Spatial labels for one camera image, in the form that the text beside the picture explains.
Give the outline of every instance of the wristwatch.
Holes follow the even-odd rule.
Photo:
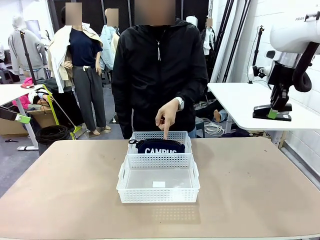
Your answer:
[[[182,111],[185,108],[185,101],[179,96],[175,97],[174,99],[179,101],[178,112]]]

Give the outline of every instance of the light blue jacket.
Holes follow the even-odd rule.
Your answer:
[[[101,52],[100,66],[104,70],[107,67],[109,70],[114,69],[116,54],[111,50],[110,44],[116,29],[112,26],[104,25],[101,31],[101,40],[103,43],[103,51]]]

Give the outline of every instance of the black jacket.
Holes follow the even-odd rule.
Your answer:
[[[125,139],[135,131],[159,131],[158,110],[175,97],[184,100],[170,131],[195,128],[194,102],[203,94],[208,74],[200,32],[177,19],[158,41],[145,25],[125,30],[119,39],[112,75],[115,111]]]

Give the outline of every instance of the white plastic basket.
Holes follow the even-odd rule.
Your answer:
[[[191,153],[128,154],[118,176],[122,203],[195,203],[200,189]]]
[[[130,140],[135,139],[137,141],[146,140],[146,139],[164,139],[163,131],[135,131],[132,134]],[[191,154],[191,139],[187,131],[169,131],[168,140],[174,140],[185,146],[185,153]],[[136,144],[128,144],[127,154],[137,154],[138,149]]]

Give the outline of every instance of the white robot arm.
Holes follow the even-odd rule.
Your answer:
[[[320,9],[291,14],[277,22],[271,29],[270,43],[279,51],[267,52],[266,57],[273,59],[272,65],[253,66],[249,71],[251,76],[267,76],[268,84],[274,85],[270,104],[255,107],[253,117],[291,121],[289,115],[279,112],[292,111],[291,104],[287,104],[290,86],[294,85],[299,92],[312,88],[306,70],[314,55],[320,54]]]
[[[310,42],[320,43],[319,11],[288,15],[273,25],[270,43],[283,53],[303,54]]]

